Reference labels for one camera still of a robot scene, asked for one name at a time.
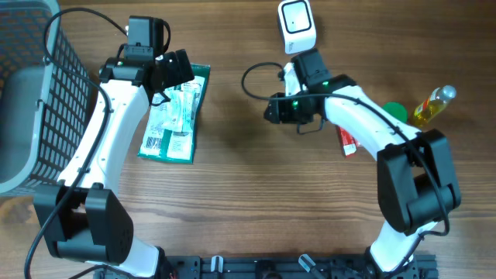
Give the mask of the green lid jar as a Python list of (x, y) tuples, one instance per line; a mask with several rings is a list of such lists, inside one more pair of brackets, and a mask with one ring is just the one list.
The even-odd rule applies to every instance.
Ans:
[(382, 106), (382, 109), (400, 122), (406, 123), (408, 121), (407, 109), (398, 102), (387, 102)]

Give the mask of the green 3M gloves package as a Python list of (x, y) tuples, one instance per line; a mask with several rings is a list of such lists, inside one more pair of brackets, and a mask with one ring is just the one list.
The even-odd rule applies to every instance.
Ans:
[(138, 157), (175, 164), (193, 163), (197, 115), (211, 67), (193, 64), (192, 70), (193, 80), (154, 95)]

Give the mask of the red toothpaste tube pack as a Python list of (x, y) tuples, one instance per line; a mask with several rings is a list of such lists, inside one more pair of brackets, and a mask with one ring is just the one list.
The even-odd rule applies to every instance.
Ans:
[(351, 136), (345, 129), (340, 126), (336, 127), (336, 132), (339, 138), (340, 146), (345, 158), (354, 155), (357, 150), (362, 147), (361, 143)]

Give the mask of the yellow oil bottle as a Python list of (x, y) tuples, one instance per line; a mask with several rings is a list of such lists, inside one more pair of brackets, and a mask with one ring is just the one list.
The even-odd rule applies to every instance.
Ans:
[(443, 111), (455, 97), (456, 89), (452, 85), (445, 85), (435, 89), (422, 104), (414, 109), (408, 119), (408, 123), (417, 128), (422, 128)]

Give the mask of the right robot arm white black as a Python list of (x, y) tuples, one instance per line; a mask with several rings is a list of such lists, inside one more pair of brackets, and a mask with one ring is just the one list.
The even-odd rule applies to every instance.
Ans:
[(384, 224), (368, 254), (379, 276), (399, 275), (426, 236), (450, 232), (448, 214), (460, 206), (461, 192), (449, 141), (439, 130), (422, 132), (397, 120), (345, 74), (313, 86), (298, 81), (294, 94), (267, 100), (268, 121), (305, 124), (320, 114), (376, 160)]

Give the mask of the mint green wet wipes pack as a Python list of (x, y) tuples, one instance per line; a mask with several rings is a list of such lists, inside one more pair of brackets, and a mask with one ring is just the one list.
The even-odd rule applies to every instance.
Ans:
[(165, 120), (162, 127), (172, 132), (191, 133), (191, 117), (195, 91), (191, 88), (166, 89), (171, 100), (164, 106)]

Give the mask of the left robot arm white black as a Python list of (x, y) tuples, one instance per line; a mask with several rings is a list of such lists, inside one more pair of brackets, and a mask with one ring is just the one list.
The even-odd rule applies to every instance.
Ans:
[(118, 187), (133, 134), (154, 95), (193, 77), (185, 50), (107, 59), (95, 85), (98, 103), (77, 150), (56, 183), (36, 189), (41, 228), (35, 244), (44, 241), (54, 258), (127, 278), (176, 277), (164, 250), (135, 236)]

